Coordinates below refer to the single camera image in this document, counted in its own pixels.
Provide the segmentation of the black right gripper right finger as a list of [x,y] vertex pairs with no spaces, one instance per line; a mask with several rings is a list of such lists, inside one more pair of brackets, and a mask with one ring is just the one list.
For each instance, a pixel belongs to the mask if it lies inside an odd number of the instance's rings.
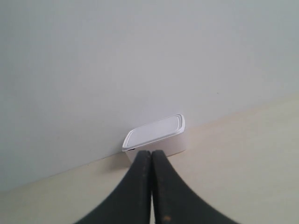
[[201,199],[175,171],[162,150],[152,152],[156,224],[229,224],[230,218]]

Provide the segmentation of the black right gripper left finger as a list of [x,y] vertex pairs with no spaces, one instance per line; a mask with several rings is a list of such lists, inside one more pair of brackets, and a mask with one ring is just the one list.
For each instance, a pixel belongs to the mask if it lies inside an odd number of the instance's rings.
[[140,151],[112,193],[78,224],[148,224],[151,210],[151,153]]

